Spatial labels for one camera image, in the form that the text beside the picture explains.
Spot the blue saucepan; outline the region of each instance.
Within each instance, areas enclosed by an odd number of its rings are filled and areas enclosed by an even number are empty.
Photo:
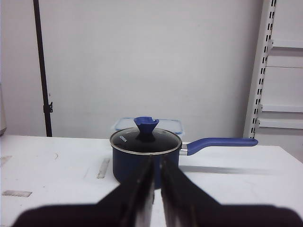
[[[113,147],[113,172],[122,182],[146,158],[152,156],[155,166],[155,187],[160,188],[160,159],[163,155],[178,165],[179,155],[193,155],[209,146],[252,147],[256,139],[249,138],[204,138],[187,144],[182,149],[182,140],[173,132],[155,128],[159,120],[151,117],[134,119],[137,128],[128,128],[115,132],[110,137]]]

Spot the white table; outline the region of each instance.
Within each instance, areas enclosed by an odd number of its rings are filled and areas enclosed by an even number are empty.
[[[108,140],[4,135],[1,193],[32,194],[1,195],[1,226],[11,226],[21,212],[37,206],[98,202],[119,185],[111,161],[105,178],[97,179],[105,158],[112,160]],[[303,218],[303,164],[280,147],[208,147],[180,156],[179,164],[201,166],[207,173],[186,175],[222,204],[274,204]],[[151,226],[165,226],[160,190]]]

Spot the lid knob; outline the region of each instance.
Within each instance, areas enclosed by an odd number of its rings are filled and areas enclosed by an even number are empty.
[[[151,134],[153,129],[159,123],[159,120],[153,120],[152,117],[136,117],[134,122],[140,130],[140,133]]]

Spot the pot lid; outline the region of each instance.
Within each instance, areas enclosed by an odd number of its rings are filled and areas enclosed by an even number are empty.
[[[155,128],[159,120],[151,117],[134,118],[136,128],[115,132],[110,143],[112,147],[131,154],[158,155],[176,150],[182,141],[176,134]]]

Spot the metal shelving rack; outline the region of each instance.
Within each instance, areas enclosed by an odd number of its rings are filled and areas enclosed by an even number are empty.
[[[255,64],[251,79],[250,96],[246,112],[244,137],[254,138],[257,115],[260,112],[260,101],[267,65],[268,47],[271,40],[276,0],[264,0],[257,43]]]

